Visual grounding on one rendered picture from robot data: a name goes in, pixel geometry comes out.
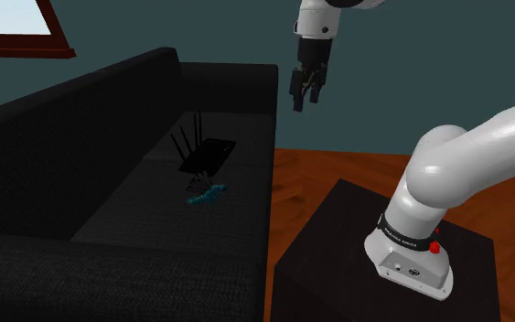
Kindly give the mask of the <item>black router with antennas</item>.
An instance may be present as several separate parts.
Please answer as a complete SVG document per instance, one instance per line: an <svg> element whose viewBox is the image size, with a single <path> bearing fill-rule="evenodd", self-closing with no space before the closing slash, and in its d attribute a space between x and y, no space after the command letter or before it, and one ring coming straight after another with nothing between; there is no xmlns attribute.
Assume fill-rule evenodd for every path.
<svg viewBox="0 0 515 322"><path fill-rule="evenodd" d="M179 126L188 149L188 156L184 155L175 136L172 134L170 135L177 152L182 159L182 164L178 170L194 175L206 173L209 177L213 177L219 172L220 168L234 149L236 143L231 140L203 138L201 111L194 114L193 122L194 147L191 147L183 127Z"/></svg>

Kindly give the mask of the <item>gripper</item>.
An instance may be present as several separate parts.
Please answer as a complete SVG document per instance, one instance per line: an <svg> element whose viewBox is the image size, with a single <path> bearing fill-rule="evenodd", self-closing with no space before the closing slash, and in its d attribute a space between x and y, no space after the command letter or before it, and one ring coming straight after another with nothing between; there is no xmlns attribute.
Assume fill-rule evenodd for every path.
<svg viewBox="0 0 515 322"><path fill-rule="evenodd" d="M309 88L311 103L318 103L323 86L326 84L327 64L332 47L331 39L299 38L297 60L300 68L293 68L289 94L293 97L293 110L303 110L303 89L306 83L306 72L311 73Z"/></svg>

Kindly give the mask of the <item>window with dark red frame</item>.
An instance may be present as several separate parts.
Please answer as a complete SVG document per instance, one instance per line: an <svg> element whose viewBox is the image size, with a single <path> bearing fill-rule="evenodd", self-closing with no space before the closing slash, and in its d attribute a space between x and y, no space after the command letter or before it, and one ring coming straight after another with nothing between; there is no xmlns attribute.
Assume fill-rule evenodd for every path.
<svg viewBox="0 0 515 322"><path fill-rule="evenodd" d="M75 56L50 0L0 0L0 58Z"/></svg>

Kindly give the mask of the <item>teal handled brush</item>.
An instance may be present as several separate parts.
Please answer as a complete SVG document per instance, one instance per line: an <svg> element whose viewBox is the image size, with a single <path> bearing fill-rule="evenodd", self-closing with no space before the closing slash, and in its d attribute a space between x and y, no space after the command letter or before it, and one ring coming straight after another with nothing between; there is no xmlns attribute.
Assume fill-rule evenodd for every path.
<svg viewBox="0 0 515 322"><path fill-rule="evenodd" d="M187 204L213 205L218 197L228 189L226 184L213 184L207 172L197 173L190 179L187 191L194 193L193 197L188 198Z"/></svg>

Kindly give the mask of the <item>black fabric sofa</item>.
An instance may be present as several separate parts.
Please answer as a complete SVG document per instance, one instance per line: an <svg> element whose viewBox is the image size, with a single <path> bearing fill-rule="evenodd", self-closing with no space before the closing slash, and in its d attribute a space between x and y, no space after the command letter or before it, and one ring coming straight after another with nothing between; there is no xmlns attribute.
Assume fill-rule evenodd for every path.
<svg viewBox="0 0 515 322"><path fill-rule="evenodd" d="M0 105L0 322L263 322L278 69L157 48ZM213 205L179 171L236 143Z"/></svg>

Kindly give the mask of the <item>black robot stand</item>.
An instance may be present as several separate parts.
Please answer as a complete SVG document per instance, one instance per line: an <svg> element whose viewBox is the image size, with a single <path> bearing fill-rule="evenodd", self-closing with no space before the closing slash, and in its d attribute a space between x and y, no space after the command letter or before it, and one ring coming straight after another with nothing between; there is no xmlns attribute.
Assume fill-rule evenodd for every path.
<svg viewBox="0 0 515 322"><path fill-rule="evenodd" d="M493 241L446 220L454 271L438 301L380 277L365 253L389 199L340 179L274 267L271 322L501 322Z"/></svg>

